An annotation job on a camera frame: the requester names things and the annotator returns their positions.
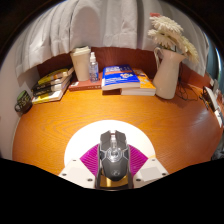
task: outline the stack of books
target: stack of books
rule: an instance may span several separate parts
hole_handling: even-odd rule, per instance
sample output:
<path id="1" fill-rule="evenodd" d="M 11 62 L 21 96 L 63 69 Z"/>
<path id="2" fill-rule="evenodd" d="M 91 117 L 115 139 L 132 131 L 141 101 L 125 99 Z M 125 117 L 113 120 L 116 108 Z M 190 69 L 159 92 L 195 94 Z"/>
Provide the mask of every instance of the stack of books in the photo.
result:
<path id="1" fill-rule="evenodd" d="M 142 69 L 132 69 L 125 64 L 103 69 L 102 90 L 119 90 L 121 95 L 154 96 L 156 87 Z"/>
<path id="2" fill-rule="evenodd" d="M 143 72 L 142 69 L 135 69 L 133 71 L 140 80 L 140 88 L 122 88 L 121 95 L 143 95 L 143 96 L 154 96 L 156 93 L 156 87 L 152 81 Z"/>
<path id="3" fill-rule="evenodd" d="M 109 66 L 103 69 L 102 90 L 140 88 L 140 81 L 130 65 Z"/>
<path id="4" fill-rule="evenodd" d="M 60 100 L 70 84 L 74 67 L 54 71 L 41 78 L 31 89 L 33 104 Z"/>

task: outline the blue book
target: blue book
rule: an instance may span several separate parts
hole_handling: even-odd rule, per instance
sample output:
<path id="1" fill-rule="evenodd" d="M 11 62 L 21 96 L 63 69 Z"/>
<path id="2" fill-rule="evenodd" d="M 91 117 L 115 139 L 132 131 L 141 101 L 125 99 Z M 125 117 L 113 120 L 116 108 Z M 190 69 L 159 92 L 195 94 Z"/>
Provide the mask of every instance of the blue book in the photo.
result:
<path id="1" fill-rule="evenodd" d="M 140 88 L 140 81 L 130 65 L 109 66 L 103 69 L 102 90 Z"/>

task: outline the small bottle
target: small bottle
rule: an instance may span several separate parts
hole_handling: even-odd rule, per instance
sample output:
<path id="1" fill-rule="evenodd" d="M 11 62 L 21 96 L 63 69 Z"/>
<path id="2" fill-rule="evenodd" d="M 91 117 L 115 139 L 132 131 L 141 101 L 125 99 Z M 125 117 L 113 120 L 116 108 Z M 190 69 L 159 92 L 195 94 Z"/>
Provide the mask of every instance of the small bottle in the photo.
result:
<path id="1" fill-rule="evenodd" d="M 99 80 L 98 63 L 96 62 L 96 57 L 94 52 L 91 52 L 91 56 L 90 56 L 89 76 L 90 76 L 91 82 L 97 82 Z"/>

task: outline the wooden desk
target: wooden desk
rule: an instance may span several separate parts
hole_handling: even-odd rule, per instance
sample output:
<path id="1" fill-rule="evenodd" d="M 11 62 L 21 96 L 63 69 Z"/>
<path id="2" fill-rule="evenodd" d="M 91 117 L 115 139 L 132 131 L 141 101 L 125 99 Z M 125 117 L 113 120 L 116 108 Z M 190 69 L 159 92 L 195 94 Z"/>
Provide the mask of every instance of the wooden desk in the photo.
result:
<path id="1" fill-rule="evenodd" d="M 190 89 L 187 92 L 190 99 L 196 99 Z M 199 98 L 163 100 L 157 96 L 103 96 L 101 90 L 67 91 L 61 101 L 33 105 L 22 116 L 15 133 L 13 160 L 58 175 L 74 133 L 104 119 L 141 129 L 170 174 L 210 161 L 223 132 L 212 110 Z"/>

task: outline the flower vase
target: flower vase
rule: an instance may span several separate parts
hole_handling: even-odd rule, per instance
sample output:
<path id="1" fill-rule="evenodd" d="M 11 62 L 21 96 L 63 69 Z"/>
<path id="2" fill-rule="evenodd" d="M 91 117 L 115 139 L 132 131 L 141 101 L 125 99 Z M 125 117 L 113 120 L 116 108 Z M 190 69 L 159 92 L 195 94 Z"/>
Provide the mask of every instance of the flower vase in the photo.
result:
<path id="1" fill-rule="evenodd" d="M 161 64 L 158 58 L 158 51 L 163 55 Z M 153 79 L 156 95 L 163 99 L 172 99 L 177 87 L 179 64 L 185 59 L 185 56 L 159 47 L 155 48 L 154 54 L 157 64 L 157 73 Z"/>

